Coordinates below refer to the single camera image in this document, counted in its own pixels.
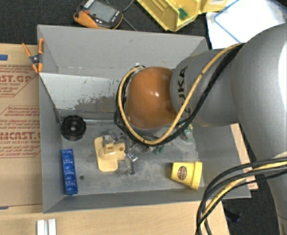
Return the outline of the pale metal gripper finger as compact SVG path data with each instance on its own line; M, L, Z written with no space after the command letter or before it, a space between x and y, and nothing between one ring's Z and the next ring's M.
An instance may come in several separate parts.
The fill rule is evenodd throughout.
M123 143L123 139L120 135L115 132L109 132L103 136L103 146L105 145L115 145L119 143Z
M125 156L125 161L127 164L127 170L125 171L125 175L134 175L136 172L138 157L132 153L127 153Z

